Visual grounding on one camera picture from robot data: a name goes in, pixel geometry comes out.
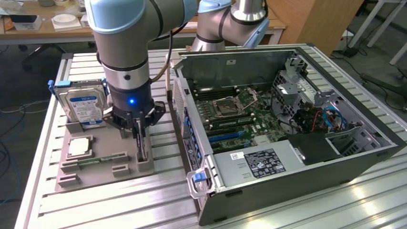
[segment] wooden cabinet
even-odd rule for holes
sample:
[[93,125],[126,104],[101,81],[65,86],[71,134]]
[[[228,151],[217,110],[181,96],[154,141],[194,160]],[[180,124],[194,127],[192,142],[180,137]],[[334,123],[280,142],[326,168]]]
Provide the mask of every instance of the wooden cabinet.
[[313,43],[329,55],[362,0],[266,0],[286,25],[280,44]]

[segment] white desk leg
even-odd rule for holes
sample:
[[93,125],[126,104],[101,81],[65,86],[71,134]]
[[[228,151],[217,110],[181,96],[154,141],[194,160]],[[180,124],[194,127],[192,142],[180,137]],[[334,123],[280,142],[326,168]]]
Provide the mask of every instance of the white desk leg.
[[394,65],[394,63],[398,61],[398,59],[401,58],[405,51],[407,51],[407,42],[405,42],[404,46],[401,47],[400,51],[393,56],[392,60],[388,62],[390,65]]
[[374,6],[374,8],[373,8],[373,10],[370,11],[370,13],[369,13],[369,15],[368,15],[365,21],[362,22],[362,24],[361,24],[361,26],[360,26],[360,29],[358,29],[357,33],[354,34],[354,36],[353,36],[353,38],[352,38],[352,40],[350,40],[349,47],[353,47],[353,46],[354,46],[354,44],[356,44],[356,42],[357,42],[357,40],[358,40],[358,38],[360,38],[360,36],[361,36],[364,30],[366,29],[366,26],[369,25],[370,21],[372,21],[373,18],[374,18],[374,16],[376,16],[376,14],[377,14],[377,12],[378,12],[378,10],[380,10],[382,4],[384,4],[384,1],[382,1],[382,0],[378,0],[376,6]]
[[377,32],[374,33],[374,36],[372,37],[372,39],[369,40],[366,47],[373,46],[376,40],[378,39],[378,37],[381,36],[389,22],[392,22],[393,18],[396,17],[397,13],[400,12],[402,6],[405,5],[407,0],[401,1],[400,4],[397,5],[397,7],[393,9],[392,13],[388,15],[385,22],[381,24]]
[[268,44],[277,44],[281,38],[282,30],[272,30]]

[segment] cable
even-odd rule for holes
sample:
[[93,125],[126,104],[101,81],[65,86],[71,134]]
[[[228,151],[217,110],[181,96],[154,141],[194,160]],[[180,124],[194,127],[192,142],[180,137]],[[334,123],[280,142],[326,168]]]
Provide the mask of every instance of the cable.
[[188,23],[182,24],[182,25],[177,28],[177,30],[176,30],[174,32],[169,31],[169,34],[168,34],[168,35],[165,35],[165,36],[162,36],[162,37],[158,37],[158,38],[153,39],[152,41],[153,41],[153,42],[157,42],[157,41],[165,40],[166,38],[173,37],[173,36],[177,35],[177,33],[184,29],[184,27],[186,26],[186,24],[188,24]]
[[332,128],[333,128],[334,130],[341,130],[341,127],[342,127],[342,120],[340,119],[340,125],[338,125],[337,122],[336,122],[336,119],[334,119],[336,117],[340,118],[340,116],[338,116],[337,114],[330,114],[330,115],[328,115],[328,117],[324,119],[324,122],[325,122],[325,121],[329,121],[329,118],[330,118],[330,121],[329,121],[329,122],[333,122],[333,123],[330,123]]
[[[27,107],[31,106],[31,105],[41,104],[41,103],[46,103],[46,102],[49,102],[49,99],[47,99],[47,100],[38,100],[38,101],[34,101],[34,102],[31,102],[31,103],[23,104],[23,105],[19,106],[18,109],[11,110],[11,111],[2,111],[2,110],[0,109],[0,112],[1,112],[1,113],[5,113],[5,114],[14,113],[14,112],[22,113],[22,107],[23,107],[23,108],[27,108]],[[38,111],[30,111],[30,112],[26,112],[26,111],[25,111],[25,114],[35,114],[35,113],[43,112],[43,111],[46,111],[46,110],[47,110],[47,109],[42,109],[42,110],[38,110]]]
[[6,203],[11,203],[11,202],[21,202],[21,199],[0,199],[0,203],[6,201]]
[[3,176],[3,174],[6,173],[7,171],[7,168],[10,167],[10,157],[9,157],[9,154],[5,152],[5,151],[1,151],[0,150],[0,153],[5,156],[6,158],[6,166],[5,166],[5,170],[0,173],[0,178]]
[[314,129],[314,122],[316,122],[316,118],[317,118],[317,114],[318,114],[318,113],[320,113],[320,111],[316,112],[314,117],[313,117],[313,124],[312,124],[310,132],[312,132],[313,129]]
[[286,126],[289,126],[290,128],[293,128],[293,129],[296,129],[296,130],[300,130],[300,128],[298,128],[297,126],[294,126],[294,125],[292,125],[292,124],[289,124],[289,123],[281,121],[280,119],[278,119],[277,122],[285,124]]
[[273,111],[272,111],[272,96],[273,96],[273,90],[270,88],[270,95],[269,95],[269,111],[270,113],[273,114]]
[[349,64],[349,66],[350,66],[350,68],[353,69],[353,71],[357,73],[357,75],[360,75],[360,73],[358,73],[357,70],[354,69],[353,65],[344,59],[344,57],[341,57],[341,58],[338,58],[338,57],[336,57],[336,56],[333,56],[333,57],[334,57],[333,59],[336,59],[336,60],[342,60],[342,61],[345,61],[345,62]]
[[362,44],[362,42],[368,39],[368,37],[370,36],[370,34],[372,34],[372,32],[380,27],[380,25],[382,24],[382,22],[372,29],[372,31],[369,32],[369,34],[366,35],[366,37],[364,37],[364,39],[361,40],[361,42],[358,43],[358,45],[357,45],[357,48],[356,48],[356,50],[357,50],[357,52],[360,53],[360,50],[362,50],[361,48],[360,48],[360,45]]
[[280,115],[286,116],[288,114],[285,112],[278,113],[274,117],[277,118]]
[[[17,120],[19,121],[19,118],[14,118],[14,117],[7,117],[7,116],[3,116],[3,115],[0,115],[1,118],[3,119],[7,119],[7,120]],[[17,135],[21,133],[22,129],[23,129],[23,126],[25,126],[25,121],[21,120],[21,125],[19,125],[19,129],[10,135],[7,136],[7,138],[2,139],[2,142],[7,142],[10,141],[14,137],[17,137]]]
[[385,104],[386,104],[393,110],[402,111],[402,108],[393,107],[393,106],[389,105],[389,103],[386,102],[388,93],[386,93],[385,89],[384,89],[378,84],[376,84],[374,82],[370,82],[370,81],[366,80],[366,79],[362,79],[362,80],[366,81],[366,82],[369,82],[369,83],[372,83],[373,85],[376,85],[376,86],[382,90],[382,92],[384,92],[384,102],[385,102]]
[[0,54],[2,54],[3,52],[6,52],[7,50],[7,45],[5,46],[5,49],[3,50],[0,50]]
[[404,75],[404,73],[401,72],[401,70],[396,67],[397,71],[400,72],[401,76],[407,79],[407,76]]
[[165,65],[162,66],[158,74],[150,79],[152,83],[156,82],[160,79],[160,77],[164,75],[164,72],[169,66],[170,53],[172,53],[172,31],[169,31],[169,48],[168,48],[168,56],[166,56]]
[[325,124],[333,128],[333,125],[330,124],[329,122],[329,118],[334,118],[334,117],[338,117],[340,118],[340,126],[338,126],[338,130],[341,130],[341,127],[345,128],[345,121],[344,121],[344,118],[341,116],[341,113],[338,112],[338,110],[332,107],[332,106],[326,106],[324,109],[322,109],[322,118],[324,118],[324,122]]
[[[361,74],[357,72],[357,70],[354,69],[354,67],[352,66],[352,64],[344,59],[344,58],[337,58],[336,56],[333,56],[334,57],[334,59],[337,59],[337,60],[342,60],[342,61],[345,61],[348,64],[349,64],[349,66],[350,66],[350,68],[353,69],[353,71],[357,73],[357,75],[360,76]],[[393,107],[392,105],[389,105],[389,103],[386,102],[386,99],[388,99],[388,93],[386,93],[386,91],[385,91],[385,89],[378,85],[378,84],[376,84],[374,82],[370,82],[372,84],[374,84],[382,91],[384,91],[384,102],[385,102],[385,104],[393,109],[393,110],[397,110],[397,111],[401,111],[402,109],[401,108],[397,108],[397,107]]]
[[0,151],[0,153],[1,153],[1,155],[2,155],[2,158],[1,158],[1,161],[0,161],[0,164],[1,164],[1,162],[5,160],[5,158],[6,158],[6,155],[5,155],[5,153],[2,152],[2,151]]
[[2,132],[2,134],[0,135],[0,139],[1,139],[1,137],[2,137],[3,135],[6,135],[7,132],[19,124],[19,122],[22,122],[23,117],[25,117],[25,107],[23,107],[23,106],[21,106],[21,107],[22,107],[22,115],[21,115],[21,118],[19,118],[18,121],[11,125],[11,127],[7,128],[7,130]]
[[348,37],[349,37],[349,27],[345,28],[345,48],[346,49],[349,49]]
[[7,156],[7,159],[11,163],[13,172],[14,172],[14,176],[15,176],[15,180],[17,180],[17,187],[15,187],[13,193],[6,197],[6,199],[3,201],[1,201],[1,203],[0,203],[0,207],[1,207],[1,205],[3,205],[14,197],[14,195],[18,193],[18,191],[21,189],[21,178],[19,178],[19,173],[18,173],[18,170],[17,170],[17,164],[14,162],[14,159],[13,159],[11,155],[9,154],[9,151],[6,149],[5,144],[1,141],[0,141],[0,145],[3,148],[3,151],[1,151],[1,152],[5,153],[5,155]]
[[266,0],[264,0],[264,11],[265,11],[264,18],[268,18],[268,4],[266,4]]

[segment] blue hard drive label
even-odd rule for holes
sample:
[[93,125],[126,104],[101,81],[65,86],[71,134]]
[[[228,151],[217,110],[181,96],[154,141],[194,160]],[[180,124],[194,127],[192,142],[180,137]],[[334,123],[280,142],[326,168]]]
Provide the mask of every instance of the blue hard drive label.
[[284,165],[273,149],[244,154],[244,158],[254,178],[285,172]]
[[69,99],[70,106],[78,122],[83,125],[101,123],[101,109],[95,106],[97,97],[83,96]]

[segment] wooden table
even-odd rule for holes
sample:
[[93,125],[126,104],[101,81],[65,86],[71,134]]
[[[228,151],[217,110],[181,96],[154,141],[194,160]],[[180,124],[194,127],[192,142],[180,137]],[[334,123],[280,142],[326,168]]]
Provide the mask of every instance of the wooden table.
[[[39,15],[42,18],[42,25],[37,31],[17,31],[11,28],[3,31],[3,18],[0,19],[0,45],[6,44],[45,44],[45,43],[67,43],[67,42],[89,42],[94,41],[90,28],[81,28],[79,30],[70,30],[63,32],[54,32],[50,18],[57,11],[62,11],[63,7],[50,6],[41,7],[37,2],[25,2],[22,7],[31,15]],[[276,44],[285,25],[277,20],[273,12],[269,10],[269,27],[268,36],[269,44]],[[174,37],[194,37],[196,28],[184,29]]]

